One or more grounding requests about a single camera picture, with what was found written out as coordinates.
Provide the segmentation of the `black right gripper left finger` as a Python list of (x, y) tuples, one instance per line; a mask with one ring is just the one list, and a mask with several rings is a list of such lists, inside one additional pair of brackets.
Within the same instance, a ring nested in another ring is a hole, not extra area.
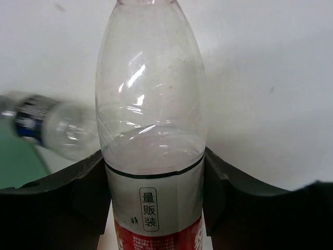
[(101, 151), (20, 188), (1, 190), (1, 249), (97, 249), (109, 214)]

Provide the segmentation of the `green plastic bin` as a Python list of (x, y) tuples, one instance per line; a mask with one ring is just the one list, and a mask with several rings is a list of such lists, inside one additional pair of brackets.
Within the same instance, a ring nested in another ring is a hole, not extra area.
[(50, 174), (35, 146), (14, 135), (1, 119), (1, 189), (20, 188)]

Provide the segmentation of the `small bottle blue label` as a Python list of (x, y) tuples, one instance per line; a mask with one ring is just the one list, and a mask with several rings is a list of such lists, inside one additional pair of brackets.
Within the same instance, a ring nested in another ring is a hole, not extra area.
[(1, 95), (1, 119), (17, 137), (69, 160), (99, 150), (95, 111), (78, 102), (10, 91)]

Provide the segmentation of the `clear bottle red label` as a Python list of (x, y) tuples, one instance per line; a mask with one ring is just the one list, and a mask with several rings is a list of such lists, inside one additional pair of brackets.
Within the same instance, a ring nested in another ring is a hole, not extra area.
[(95, 85), (119, 249), (202, 249), (205, 72), (177, 1), (117, 1)]

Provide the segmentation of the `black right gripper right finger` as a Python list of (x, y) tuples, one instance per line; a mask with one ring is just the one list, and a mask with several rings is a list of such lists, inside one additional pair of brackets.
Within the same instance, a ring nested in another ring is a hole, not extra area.
[(332, 249), (332, 183), (287, 191), (210, 149), (204, 156), (203, 213), (213, 249)]

